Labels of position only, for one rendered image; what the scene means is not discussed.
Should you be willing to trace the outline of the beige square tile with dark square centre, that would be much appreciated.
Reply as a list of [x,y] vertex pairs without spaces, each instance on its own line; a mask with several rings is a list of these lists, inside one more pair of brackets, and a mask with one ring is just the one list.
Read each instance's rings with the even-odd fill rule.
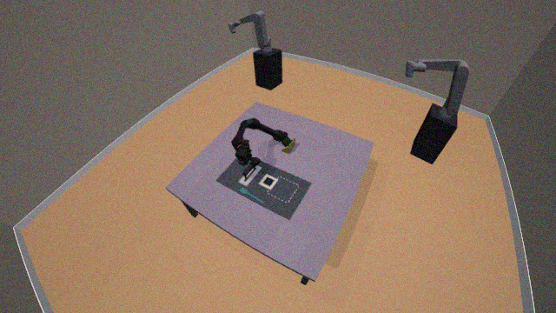
[[259,185],[268,190],[272,190],[277,182],[278,179],[266,174],[265,177],[259,182]]

